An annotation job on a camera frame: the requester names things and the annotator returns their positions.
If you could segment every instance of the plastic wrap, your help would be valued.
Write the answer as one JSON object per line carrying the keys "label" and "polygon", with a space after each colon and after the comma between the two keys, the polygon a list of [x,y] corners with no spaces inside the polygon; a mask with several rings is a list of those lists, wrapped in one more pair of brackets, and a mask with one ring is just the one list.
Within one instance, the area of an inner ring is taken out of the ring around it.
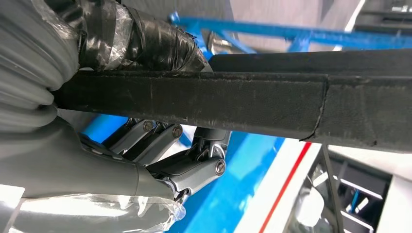
{"label": "plastic wrap", "polygon": [[9,233],[155,233],[181,220],[185,208],[169,199],[76,194],[26,199]]}
{"label": "plastic wrap", "polygon": [[80,65],[97,70],[200,71],[207,61],[181,29],[112,0],[79,0],[83,9]]}
{"label": "plastic wrap", "polygon": [[126,7],[116,4],[116,26],[113,46],[110,52],[109,62],[104,69],[115,69],[120,66],[129,44],[132,23],[132,17]]}
{"label": "plastic wrap", "polygon": [[48,22],[62,39],[77,38],[76,31],[44,2],[44,0],[32,0],[33,6],[42,16],[43,20]]}

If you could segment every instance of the blue metal bar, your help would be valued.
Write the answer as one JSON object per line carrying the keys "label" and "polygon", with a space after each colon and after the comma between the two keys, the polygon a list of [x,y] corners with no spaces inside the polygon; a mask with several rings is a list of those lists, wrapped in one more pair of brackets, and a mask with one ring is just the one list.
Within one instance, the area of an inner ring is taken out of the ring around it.
{"label": "blue metal bar", "polygon": [[310,38],[296,37],[288,48],[288,52],[307,52],[309,51]]}
{"label": "blue metal bar", "polygon": [[90,139],[102,143],[127,122],[127,117],[100,114],[83,132]]}
{"label": "blue metal bar", "polygon": [[233,38],[232,36],[230,36],[228,33],[226,32],[222,32],[222,31],[215,31],[214,33],[216,33],[218,36],[220,36],[222,39],[229,41],[232,45],[236,46],[238,49],[240,49],[242,52],[245,53],[256,53],[255,50],[251,49],[250,47],[244,45],[243,43],[241,43],[240,41],[238,41],[237,39]]}
{"label": "blue metal bar", "polygon": [[358,201],[358,196],[359,196],[359,190],[356,190],[355,195],[353,195],[352,203],[350,204],[350,210],[349,210],[350,213],[353,213],[355,211],[355,208],[356,208],[355,205],[356,205],[356,202]]}
{"label": "blue metal bar", "polygon": [[310,37],[312,42],[372,50],[412,48],[412,37],[410,36],[391,36],[378,33],[346,33],[312,28],[222,21],[195,17],[171,17],[171,19],[172,22],[177,25],[188,26],[197,23],[200,28],[216,32],[231,31],[256,35],[278,36],[288,40],[293,40],[297,36]]}

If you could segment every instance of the black metal frame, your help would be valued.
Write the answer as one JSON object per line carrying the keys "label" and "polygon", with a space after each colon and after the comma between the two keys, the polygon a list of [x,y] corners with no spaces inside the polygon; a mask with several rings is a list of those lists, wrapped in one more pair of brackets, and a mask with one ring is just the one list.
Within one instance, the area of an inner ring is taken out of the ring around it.
{"label": "black metal frame", "polygon": [[54,95],[65,109],[412,150],[412,77],[80,71]]}

